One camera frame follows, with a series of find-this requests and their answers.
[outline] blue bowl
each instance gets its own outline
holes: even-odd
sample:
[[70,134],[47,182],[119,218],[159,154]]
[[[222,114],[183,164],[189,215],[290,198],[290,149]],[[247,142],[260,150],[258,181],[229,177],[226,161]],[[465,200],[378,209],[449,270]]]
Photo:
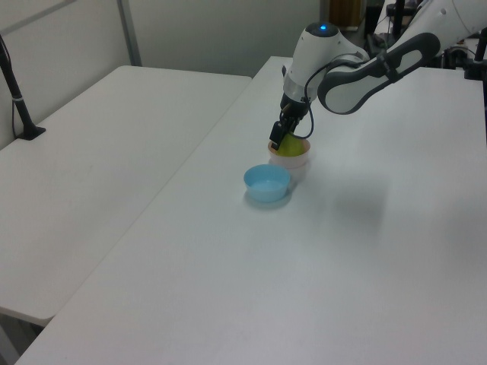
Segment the blue bowl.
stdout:
[[284,198],[291,175],[276,165],[257,165],[243,175],[249,195],[258,202],[270,203]]

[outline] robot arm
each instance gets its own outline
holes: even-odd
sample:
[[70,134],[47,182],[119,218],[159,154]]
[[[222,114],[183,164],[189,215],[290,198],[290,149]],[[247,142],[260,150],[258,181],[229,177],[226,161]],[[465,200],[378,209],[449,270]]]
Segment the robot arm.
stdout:
[[486,0],[424,0],[398,42],[371,61],[332,24],[311,24],[285,75],[281,118],[270,138],[273,147],[278,149],[284,135],[294,131],[316,97],[332,113],[353,113],[371,95],[486,27],[486,14]]

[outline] black stand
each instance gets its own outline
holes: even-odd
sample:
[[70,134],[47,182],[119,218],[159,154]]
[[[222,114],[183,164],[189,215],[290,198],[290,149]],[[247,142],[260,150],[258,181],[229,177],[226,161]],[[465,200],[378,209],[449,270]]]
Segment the black stand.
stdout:
[[487,61],[484,60],[485,48],[487,47],[487,28],[480,32],[479,45],[473,60],[468,60],[465,67],[465,78],[467,80],[485,80]]
[[22,124],[24,125],[24,132],[18,136],[18,138],[32,141],[38,135],[42,135],[46,129],[37,127],[32,123],[27,106],[25,105],[24,98],[22,97],[21,90],[18,87],[15,80],[14,72],[10,63],[10,59],[7,56],[6,50],[3,47],[3,40],[0,36],[0,67],[2,68],[3,75],[7,81],[8,89],[12,95],[12,100],[17,107],[18,114],[21,116]]
[[394,40],[398,40],[399,37],[401,37],[401,29],[403,28],[404,4],[405,0],[396,1],[396,13],[394,15],[393,23]]

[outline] white wall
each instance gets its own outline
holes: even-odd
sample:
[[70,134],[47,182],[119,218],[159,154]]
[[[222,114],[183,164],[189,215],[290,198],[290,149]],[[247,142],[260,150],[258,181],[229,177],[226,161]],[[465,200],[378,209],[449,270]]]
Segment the white wall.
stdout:
[[142,64],[254,76],[292,56],[320,0],[130,0]]
[[[77,0],[4,36],[4,41],[36,124],[116,67],[129,64],[116,0]],[[11,95],[2,75],[0,149],[12,139]]]

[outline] yellow object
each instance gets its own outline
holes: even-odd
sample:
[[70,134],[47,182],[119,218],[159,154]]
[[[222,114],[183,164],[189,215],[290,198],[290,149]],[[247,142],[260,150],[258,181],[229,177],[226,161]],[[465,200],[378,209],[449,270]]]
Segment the yellow object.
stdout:
[[282,139],[281,146],[275,154],[283,157],[296,157],[302,155],[304,152],[303,141],[301,139],[297,139],[292,135],[285,135]]

